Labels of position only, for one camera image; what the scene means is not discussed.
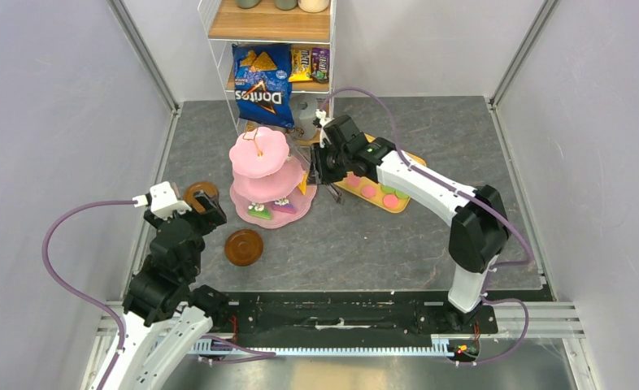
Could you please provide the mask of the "green sandwich cookie left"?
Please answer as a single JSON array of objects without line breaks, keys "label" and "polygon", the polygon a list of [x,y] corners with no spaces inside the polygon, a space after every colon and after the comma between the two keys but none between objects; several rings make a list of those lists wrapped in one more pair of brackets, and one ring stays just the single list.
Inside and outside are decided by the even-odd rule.
[{"label": "green sandwich cookie left", "polygon": [[389,187],[387,185],[383,185],[383,184],[380,186],[380,189],[385,194],[389,194],[389,193],[394,193],[395,192],[394,188]]}]

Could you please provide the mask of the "purple cake slice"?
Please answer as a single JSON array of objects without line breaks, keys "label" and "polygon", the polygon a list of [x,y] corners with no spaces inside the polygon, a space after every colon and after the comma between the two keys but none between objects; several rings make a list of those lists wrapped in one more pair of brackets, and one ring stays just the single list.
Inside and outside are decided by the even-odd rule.
[{"label": "purple cake slice", "polygon": [[277,199],[270,204],[270,207],[277,212],[294,215],[297,213],[296,208],[287,197]]}]

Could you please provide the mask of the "green cake slice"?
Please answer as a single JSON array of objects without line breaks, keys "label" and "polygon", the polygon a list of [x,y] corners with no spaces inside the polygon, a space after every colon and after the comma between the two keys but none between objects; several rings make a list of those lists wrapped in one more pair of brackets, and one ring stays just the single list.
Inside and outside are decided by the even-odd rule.
[{"label": "green cake slice", "polygon": [[248,205],[248,215],[263,220],[272,220],[272,213],[263,203],[250,203]]}]

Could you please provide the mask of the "blue Doritos chip bag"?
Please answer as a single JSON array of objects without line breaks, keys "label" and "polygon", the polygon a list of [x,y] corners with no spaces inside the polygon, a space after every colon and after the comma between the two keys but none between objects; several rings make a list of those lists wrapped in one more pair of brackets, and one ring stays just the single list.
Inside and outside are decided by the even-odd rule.
[{"label": "blue Doritos chip bag", "polygon": [[258,124],[293,128],[289,101],[291,45],[232,45],[233,98],[239,117]]}]

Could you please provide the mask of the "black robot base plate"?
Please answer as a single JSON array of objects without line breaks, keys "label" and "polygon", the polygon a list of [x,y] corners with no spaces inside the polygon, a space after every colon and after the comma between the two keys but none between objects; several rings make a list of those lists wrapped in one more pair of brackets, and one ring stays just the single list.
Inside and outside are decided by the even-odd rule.
[{"label": "black robot base plate", "polygon": [[442,291],[228,292],[211,333],[248,348],[424,347],[498,333],[490,306],[455,314]]}]

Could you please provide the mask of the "yellow cake slice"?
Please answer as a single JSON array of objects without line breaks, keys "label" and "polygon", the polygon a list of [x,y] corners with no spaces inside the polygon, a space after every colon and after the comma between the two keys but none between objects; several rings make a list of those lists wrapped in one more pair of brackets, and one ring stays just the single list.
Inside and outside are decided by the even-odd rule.
[{"label": "yellow cake slice", "polygon": [[302,176],[302,180],[301,182],[298,184],[298,191],[301,193],[301,195],[306,196],[307,194],[307,181],[308,181],[308,176],[309,176],[309,172],[308,171],[304,171],[303,172],[303,176]]}]

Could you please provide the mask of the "yellow M&M candy bag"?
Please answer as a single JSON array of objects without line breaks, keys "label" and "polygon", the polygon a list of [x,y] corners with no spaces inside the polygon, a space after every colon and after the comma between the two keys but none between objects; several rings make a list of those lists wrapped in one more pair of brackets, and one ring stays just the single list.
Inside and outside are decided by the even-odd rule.
[{"label": "yellow M&M candy bag", "polygon": [[290,83],[311,81],[312,50],[292,49],[291,72],[289,74]]}]

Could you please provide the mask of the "pink sandwich cookie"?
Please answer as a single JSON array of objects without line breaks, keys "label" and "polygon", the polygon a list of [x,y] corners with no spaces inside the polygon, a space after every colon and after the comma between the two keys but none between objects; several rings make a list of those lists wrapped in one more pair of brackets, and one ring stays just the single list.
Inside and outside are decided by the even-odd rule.
[{"label": "pink sandwich cookie", "polygon": [[396,210],[399,207],[399,198],[394,193],[388,193],[382,198],[382,204],[387,209]]},{"label": "pink sandwich cookie", "polygon": [[359,187],[360,183],[361,183],[361,178],[359,176],[354,175],[353,173],[350,173],[346,177],[346,185],[351,188]]},{"label": "pink sandwich cookie", "polygon": [[361,196],[366,199],[374,198],[376,195],[376,187],[370,184],[366,184],[361,188]]}]

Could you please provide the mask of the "green sandwich cookie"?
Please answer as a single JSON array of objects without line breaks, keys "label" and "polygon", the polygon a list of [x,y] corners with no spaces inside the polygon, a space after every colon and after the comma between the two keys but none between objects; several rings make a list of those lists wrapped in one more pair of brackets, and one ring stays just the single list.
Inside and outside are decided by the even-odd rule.
[{"label": "green sandwich cookie", "polygon": [[380,189],[385,194],[389,194],[389,193],[394,193],[395,192],[394,188],[389,187],[387,185],[383,185],[383,184],[380,186]]},{"label": "green sandwich cookie", "polygon": [[404,193],[404,192],[402,192],[402,191],[400,191],[400,190],[395,190],[395,191],[394,191],[394,195],[395,195],[398,199],[405,200],[405,201],[407,201],[407,200],[410,198],[410,196],[409,196],[407,193]]}]

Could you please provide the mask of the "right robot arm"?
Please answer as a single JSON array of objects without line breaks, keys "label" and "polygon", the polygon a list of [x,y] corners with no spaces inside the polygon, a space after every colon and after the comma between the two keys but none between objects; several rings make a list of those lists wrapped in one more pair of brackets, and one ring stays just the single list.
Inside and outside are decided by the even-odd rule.
[{"label": "right robot arm", "polygon": [[475,188],[450,180],[383,137],[368,140],[348,115],[330,119],[317,110],[313,123],[320,141],[311,147],[310,183],[334,184],[349,174],[366,177],[405,193],[446,223],[456,268],[444,321],[453,332],[472,327],[489,268],[510,236],[499,192],[489,185]]}]

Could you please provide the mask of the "brown round coaster far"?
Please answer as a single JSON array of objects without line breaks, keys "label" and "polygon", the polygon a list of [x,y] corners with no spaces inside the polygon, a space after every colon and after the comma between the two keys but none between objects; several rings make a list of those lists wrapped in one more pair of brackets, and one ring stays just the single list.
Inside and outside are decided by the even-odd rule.
[{"label": "brown round coaster far", "polygon": [[200,215],[219,207],[219,190],[208,181],[199,181],[191,184],[186,190],[184,201]]}]

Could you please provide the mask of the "pink sandwich cookie far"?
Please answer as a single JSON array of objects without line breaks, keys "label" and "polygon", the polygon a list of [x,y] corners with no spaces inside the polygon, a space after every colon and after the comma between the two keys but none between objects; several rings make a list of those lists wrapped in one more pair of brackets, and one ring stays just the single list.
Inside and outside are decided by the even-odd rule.
[{"label": "pink sandwich cookie far", "polygon": [[359,187],[360,183],[361,183],[361,178],[359,176],[354,175],[353,173],[350,173],[346,177],[346,185],[351,188]]}]

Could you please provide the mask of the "grey ceramic mug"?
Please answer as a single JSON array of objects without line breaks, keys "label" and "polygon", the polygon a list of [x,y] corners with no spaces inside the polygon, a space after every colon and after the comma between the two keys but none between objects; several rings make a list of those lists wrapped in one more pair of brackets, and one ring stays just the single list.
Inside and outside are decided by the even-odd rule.
[{"label": "grey ceramic mug", "polygon": [[318,109],[317,99],[309,94],[293,95],[289,107],[294,121],[292,136],[297,140],[309,141],[317,133],[314,125]]}]

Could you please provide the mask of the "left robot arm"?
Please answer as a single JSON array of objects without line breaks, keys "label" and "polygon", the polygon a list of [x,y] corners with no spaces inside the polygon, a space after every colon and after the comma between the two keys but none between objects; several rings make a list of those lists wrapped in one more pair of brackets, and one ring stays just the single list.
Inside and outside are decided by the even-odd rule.
[{"label": "left robot arm", "polygon": [[81,294],[115,322],[117,336],[93,389],[157,389],[197,337],[228,326],[227,297],[207,286],[190,289],[201,271],[204,236],[226,223],[219,191],[197,182],[180,197],[165,181],[130,200],[145,207],[144,220],[156,230],[150,252],[133,275],[117,314],[110,306]]}]

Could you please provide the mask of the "yellow serving tray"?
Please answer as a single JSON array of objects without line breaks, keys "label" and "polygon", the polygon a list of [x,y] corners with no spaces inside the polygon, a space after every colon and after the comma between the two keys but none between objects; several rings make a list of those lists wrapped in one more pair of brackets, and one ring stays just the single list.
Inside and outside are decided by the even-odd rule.
[{"label": "yellow serving tray", "polygon": [[411,200],[409,195],[400,190],[366,176],[356,176],[352,171],[342,181],[336,182],[336,186],[392,214],[403,212]]}]

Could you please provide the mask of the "metal serving tongs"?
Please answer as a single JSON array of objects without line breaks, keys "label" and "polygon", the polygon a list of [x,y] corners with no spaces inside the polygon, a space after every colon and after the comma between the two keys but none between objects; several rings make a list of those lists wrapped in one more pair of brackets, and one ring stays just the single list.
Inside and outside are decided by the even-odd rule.
[{"label": "metal serving tongs", "polygon": [[343,196],[336,183],[347,176],[346,168],[337,158],[337,151],[330,147],[321,147],[319,143],[311,147],[311,163],[308,176],[309,184],[323,185],[336,203],[343,203]]}]

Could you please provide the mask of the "brown round coaster near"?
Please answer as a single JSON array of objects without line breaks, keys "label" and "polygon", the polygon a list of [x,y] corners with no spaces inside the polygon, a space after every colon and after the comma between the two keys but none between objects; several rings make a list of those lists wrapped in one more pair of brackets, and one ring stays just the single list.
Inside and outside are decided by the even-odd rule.
[{"label": "brown round coaster near", "polygon": [[263,239],[254,230],[237,230],[225,241],[224,254],[233,265],[247,267],[262,257]]}]

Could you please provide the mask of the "green sandwich cookie right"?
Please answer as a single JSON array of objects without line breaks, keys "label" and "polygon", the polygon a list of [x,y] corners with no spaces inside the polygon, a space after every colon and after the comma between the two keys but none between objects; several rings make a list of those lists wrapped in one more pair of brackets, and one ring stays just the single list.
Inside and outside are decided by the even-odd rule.
[{"label": "green sandwich cookie right", "polygon": [[395,191],[394,191],[394,195],[395,195],[398,199],[405,200],[405,201],[407,201],[407,200],[410,198],[410,196],[409,196],[407,193],[404,193],[404,192],[402,192],[402,191],[400,191],[400,190],[395,190]]}]

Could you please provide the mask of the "pink sandwich cookie middle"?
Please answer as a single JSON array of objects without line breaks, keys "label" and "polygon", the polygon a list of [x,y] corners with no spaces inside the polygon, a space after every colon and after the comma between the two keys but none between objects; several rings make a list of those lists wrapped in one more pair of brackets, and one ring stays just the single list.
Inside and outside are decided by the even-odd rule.
[{"label": "pink sandwich cookie middle", "polygon": [[374,198],[376,195],[376,187],[370,184],[366,184],[361,188],[361,196],[366,199]]}]

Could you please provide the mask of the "pink sandwich cookie front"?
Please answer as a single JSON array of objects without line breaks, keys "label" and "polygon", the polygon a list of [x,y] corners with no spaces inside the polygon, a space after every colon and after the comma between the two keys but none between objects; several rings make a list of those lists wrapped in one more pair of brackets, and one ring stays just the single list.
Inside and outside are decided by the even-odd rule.
[{"label": "pink sandwich cookie front", "polygon": [[387,209],[396,210],[399,207],[399,198],[394,193],[388,193],[382,198],[382,204]]}]

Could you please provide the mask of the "pink three-tier cake stand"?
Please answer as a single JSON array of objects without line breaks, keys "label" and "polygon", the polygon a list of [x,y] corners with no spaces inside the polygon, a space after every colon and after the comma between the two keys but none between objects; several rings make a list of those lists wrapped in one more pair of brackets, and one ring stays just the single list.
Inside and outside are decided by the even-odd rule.
[{"label": "pink three-tier cake stand", "polygon": [[[307,183],[306,196],[298,191],[303,172],[309,164],[298,152],[293,152],[286,135],[278,130],[257,127],[240,134],[228,153],[232,164],[233,183],[229,195],[238,216],[265,229],[282,228],[303,218],[310,210],[317,187]],[[270,204],[287,197],[296,214],[274,211]],[[250,203],[263,203],[272,213],[272,220],[248,215]]]}]

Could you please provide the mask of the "brown round coaster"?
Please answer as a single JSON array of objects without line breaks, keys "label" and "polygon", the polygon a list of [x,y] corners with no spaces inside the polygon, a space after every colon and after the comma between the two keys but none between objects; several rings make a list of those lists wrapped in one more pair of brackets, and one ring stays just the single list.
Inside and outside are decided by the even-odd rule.
[{"label": "brown round coaster", "polygon": [[191,184],[186,190],[184,201],[200,215],[219,207],[219,190],[208,181],[199,181]]},{"label": "brown round coaster", "polygon": [[254,230],[237,230],[225,241],[224,254],[233,265],[247,267],[262,257],[263,239]]}]

